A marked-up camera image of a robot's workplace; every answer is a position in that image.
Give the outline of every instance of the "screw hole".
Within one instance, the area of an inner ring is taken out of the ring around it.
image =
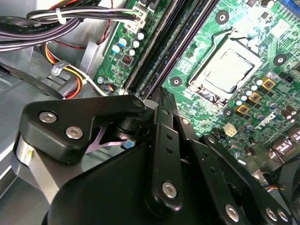
[[[167,152],[169,152],[170,154],[173,154],[173,151],[171,148],[167,147]]]
[[[161,110],[164,114],[169,115],[169,112],[167,112],[166,110],[162,109]]]
[[[210,169],[211,169],[211,171],[212,171],[214,174],[217,173],[214,167],[211,167]]]

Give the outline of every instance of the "black capacitor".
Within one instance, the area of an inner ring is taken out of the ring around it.
[[[286,118],[287,120],[291,119],[292,116],[286,111],[286,110],[281,110],[281,115],[283,115],[284,118]]]
[[[257,120],[259,120],[259,121],[263,121],[263,120],[266,118],[261,112],[255,113],[255,117],[256,117]]]
[[[251,122],[246,122],[245,124],[245,128],[248,130],[248,131],[253,131],[254,130],[254,126]]]
[[[249,140],[250,145],[256,144],[253,136],[249,136],[248,140]]]
[[[244,151],[247,154],[247,156],[251,156],[252,155],[252,150],[251,150],[251,148],[249,148],[249,146],[245,146],[244,147]]]
[[[278,108],[278,104],[274,100],[268,101],[267,106],[270,107],[271,109],[277,109]]]
[[[143,41],[145,38],[146,38],[146,31],[145,30],[139,30],[137,32],[137,39],[140,40],[140,41]]]
[[[291,114],[292,116],[296,115],[297,114],[297,111],[291,106],[291,105],[287,105],[285,107],[285,109],[287,110],[287,112],[289,114]]]

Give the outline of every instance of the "cable tie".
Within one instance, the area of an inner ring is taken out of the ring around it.
[[[62,24],[62,25],[66,24],[67,20],[66,20],[66,18],[62,17],[60,8],[56,8],[55,11],[56,11],[56,15],[57,15],[57,18],[58,18],[58,21],[60,22],[60,24]]]

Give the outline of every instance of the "yellow wire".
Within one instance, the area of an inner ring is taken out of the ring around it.
[[[49,56],[49,54],[48,54],[48,52],[47,52],[47,49],[48,49],[48,48],[46,47],[46,51],[45,51],[45,52],[46,52],[46,56],[47,56],[48,60],[49,60],[52,64],[55,64],[55,62],[50,58],[50,56]],[[84,85],[83,78],[79,75],[79,73],[77,73],[76,71],[74,71],[74,70],[72,70],[72,69],[69,69],[69,68],[67,68],[67,67],[65,67],[64,70],[67,70],[67,71],[69,71],[69,72],[75,74],[76,76],[78,76],[78,78],[81,80],[82,84]]]

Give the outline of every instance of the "red wire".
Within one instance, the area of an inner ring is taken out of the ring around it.
[[[71,3],[73,3],[73,2],[76,2],[76,1],[78,1],[78,0],[73,0],[73,1],[70,1],[70,2],[68,2],[67,4],[66,4],[66,6],[68,5],[68,4],[71,4]],[[57,3],[56,5],[54,5],[54,6],[52,6],[49,10],[52,10],[52,9],[55,9],[56,8],[56,6],[57,5],[59,5],[60,4],[60,2],[59,3]]]
[[[75,46],[75,45],[68,45],[68,44],[63,43],[63,42],[58,41],[58,40],[55,40],[55,42],[56,42],[57,44],[59,44],[59,45],[65,46],[65,47],[70,47],[70,48],[75,48],[75,49],[80,49],[80,50],[86,49],[85,47],[79,47],[79,46]]]
[[[107,38],[107,34],[108,34],[108,29],[109,29],[110,25],[111,25],[111,21],[109,20],[108,23],[107,23],[107,25],[106,25],[103,38],[101,38],[101,40],[97,42],[97,45],[100,45],[103,42],[105,42],[105,40]]]

